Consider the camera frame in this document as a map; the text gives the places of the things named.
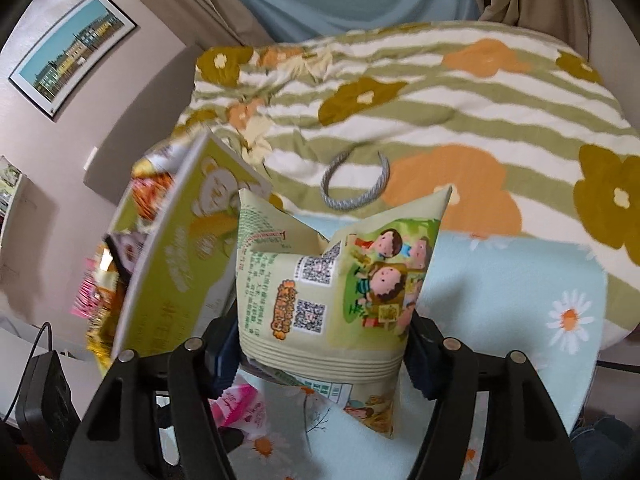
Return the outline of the green cartoon snack bag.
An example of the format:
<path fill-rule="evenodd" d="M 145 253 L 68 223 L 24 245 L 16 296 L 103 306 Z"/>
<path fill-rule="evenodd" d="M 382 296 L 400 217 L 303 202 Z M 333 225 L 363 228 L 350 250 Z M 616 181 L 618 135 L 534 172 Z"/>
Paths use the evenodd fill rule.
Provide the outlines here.
<path fill-rule="evenodd" d="M 408 327 L 450 195 L 445 186 L 325 238 L 241 191 L 236 302 L 247 359 L 391 436 Z"/>

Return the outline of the pink small snack bag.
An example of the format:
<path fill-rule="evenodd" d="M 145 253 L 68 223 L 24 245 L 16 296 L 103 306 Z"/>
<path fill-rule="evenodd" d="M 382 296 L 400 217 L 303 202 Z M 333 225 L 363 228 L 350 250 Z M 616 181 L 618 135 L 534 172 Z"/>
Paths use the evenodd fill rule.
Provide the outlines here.
<path fill-rule="evenodd" d="M 250 440 L 265 437 L 269 430 L 264 397 L 248 382 L 238 382 L 209 400 L 218 428 L 239 429 Z"/>

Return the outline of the blue daisy tablecloth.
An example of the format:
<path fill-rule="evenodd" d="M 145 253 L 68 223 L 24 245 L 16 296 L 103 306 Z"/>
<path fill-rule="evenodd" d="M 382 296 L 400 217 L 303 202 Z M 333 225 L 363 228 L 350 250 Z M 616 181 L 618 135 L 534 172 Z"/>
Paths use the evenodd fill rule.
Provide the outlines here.
<path fill-rule="evenodd" d="M 325 238 L 351 223 L 298 219 Z M 502 356 L 521 350 L 572 426 L 600 350 L 606 278 L 585 247 L 438 231 L 416 310 L 447 336 Z M 241 479 L 403 479 L 434 406 L 400 366 L 391 436 L 360 424 L 314 388 L 263 367 L 244 377 L 264 397 L 269 430 L 232 452 Z"/>

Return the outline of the green cardboard box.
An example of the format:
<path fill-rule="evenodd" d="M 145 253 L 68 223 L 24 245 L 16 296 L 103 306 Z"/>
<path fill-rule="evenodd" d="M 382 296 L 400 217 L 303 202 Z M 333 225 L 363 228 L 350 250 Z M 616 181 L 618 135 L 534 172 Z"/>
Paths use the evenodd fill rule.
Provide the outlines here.
<path fill-rule="evenodd" d="M 146 239 L 120 311 L 112 356 L 174 350 L 224 313 L 235 280 L 240 196 L 271 184 L 213 133 L 194 142 Z"/>

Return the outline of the green striped floral blanket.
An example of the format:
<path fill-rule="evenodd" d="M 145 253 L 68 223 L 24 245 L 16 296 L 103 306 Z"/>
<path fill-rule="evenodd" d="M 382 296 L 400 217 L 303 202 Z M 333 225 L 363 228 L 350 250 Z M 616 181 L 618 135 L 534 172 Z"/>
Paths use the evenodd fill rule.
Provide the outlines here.
<path fill-rule="evenodd" d="M 598 72 L 553 37 L 441 22 L 299 44 L 213 47 L 175 134 L 212 128 L 293 214 L 326 217 L 332 158 L 390 182 L 361 217 L 448 186 L 442 225 L 585 247 L 608 278 L 602 344 L 639 324 L 639 133 Z"/>

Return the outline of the framed building picture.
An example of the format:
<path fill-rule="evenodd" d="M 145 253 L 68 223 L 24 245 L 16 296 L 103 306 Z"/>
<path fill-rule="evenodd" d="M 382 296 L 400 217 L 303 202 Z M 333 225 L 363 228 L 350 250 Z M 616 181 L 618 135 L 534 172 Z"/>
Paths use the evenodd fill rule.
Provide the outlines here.
<path fill-rule="evenodd" d="M 112 0 L 81 0 L 27 51 L 9 81 L 54 119 L 93 67 L 138 28 Z"/>

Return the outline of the beige left curtain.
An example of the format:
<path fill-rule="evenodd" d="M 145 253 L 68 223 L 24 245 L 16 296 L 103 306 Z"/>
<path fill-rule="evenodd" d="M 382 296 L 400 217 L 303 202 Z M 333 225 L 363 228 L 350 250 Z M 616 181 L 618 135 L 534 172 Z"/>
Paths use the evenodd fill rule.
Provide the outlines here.
<path fill-rule="evenodd" d="M 265 47 L 274 40 L 240 0 L 140 0 L 187 46 Z"/>

